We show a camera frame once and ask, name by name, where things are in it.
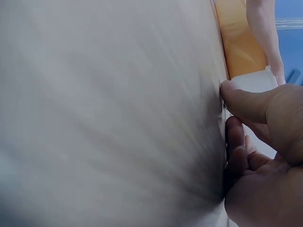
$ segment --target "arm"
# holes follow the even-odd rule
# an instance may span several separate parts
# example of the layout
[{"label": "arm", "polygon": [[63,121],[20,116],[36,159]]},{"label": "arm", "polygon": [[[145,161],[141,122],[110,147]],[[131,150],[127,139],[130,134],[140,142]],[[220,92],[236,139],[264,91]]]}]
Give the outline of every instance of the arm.
[{"label": "arm", "polygon": [[264,49],[267,63],[280,86],[285,84],[285,78],[276,31],[275,3],[276,0],[247,0],[246,14],[250,29]]}]

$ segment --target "blue surface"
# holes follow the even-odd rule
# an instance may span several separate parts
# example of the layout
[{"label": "blue surface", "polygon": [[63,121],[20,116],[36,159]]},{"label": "blue surface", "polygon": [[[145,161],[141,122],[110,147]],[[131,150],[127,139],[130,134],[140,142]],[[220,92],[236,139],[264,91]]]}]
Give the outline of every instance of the blue surface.
[{"label": "blue surface", "polygon": [[[303,18],[303,0],[276,0],[276,19]],[[288,83],[303,85],[303,30],[278,31]]]},{"label": "blue surface", "polygon": [[[280,52],[288,82],[295,70],[303,72],[303,29],[278,31]],[[295,84],[303,85],[303,74]]]},{"label": "blue surface", "polygon": [[303,0],[276,0],[276,18],[303,17]]}]

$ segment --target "hand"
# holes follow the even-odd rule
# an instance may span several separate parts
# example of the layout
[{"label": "hand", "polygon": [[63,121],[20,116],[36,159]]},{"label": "hand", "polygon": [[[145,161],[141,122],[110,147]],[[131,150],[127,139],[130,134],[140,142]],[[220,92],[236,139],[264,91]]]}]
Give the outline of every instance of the hand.
[{"label": "hand", "polygon": [[[228,110],[225,208],[240,227],[302,226],[303,87],[283,85],[264,93],[221,85]],[[242,122],[278,153],[270,159],[245,137]]]},{"label": "hand", "polygon": [[267,64],[280,86],[285,84],[285,78],[276,31],[275,3],[276,0],[247,0],[246,17],[254,37],[265,52]]}]

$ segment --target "white surface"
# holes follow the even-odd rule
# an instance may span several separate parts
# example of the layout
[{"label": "white surface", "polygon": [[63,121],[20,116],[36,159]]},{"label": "white surface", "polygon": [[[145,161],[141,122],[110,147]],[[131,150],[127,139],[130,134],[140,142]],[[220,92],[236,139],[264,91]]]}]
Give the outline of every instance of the white surface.
[{"label": "white surface", "polygon": [[[237,85],[238,88],[256,93],[269,91],[277,87],[276,79],[269,67],[266,67],[266,69],[263,71],[234,77],[232,81]],[[270,158],[275,157],[276,151],[274,149],[260,141],[250,128],[244,126],[244,129],[251,137],[260,153],[263,153]]]},{"label": "white surface", "polygon": [[223,80],[210,0],[1,0],[1,226],[213,227]]}]

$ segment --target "orange object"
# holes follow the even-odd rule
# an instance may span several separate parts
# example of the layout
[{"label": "orange object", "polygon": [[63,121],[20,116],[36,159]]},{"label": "orange object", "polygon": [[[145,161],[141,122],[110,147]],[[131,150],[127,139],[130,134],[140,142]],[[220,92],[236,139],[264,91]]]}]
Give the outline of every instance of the orange object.
[{"label": "orange object", "polygon": [[264,70],[266,58],[246,19],[245,0],[216,0],[216,10],[230,79]]}]

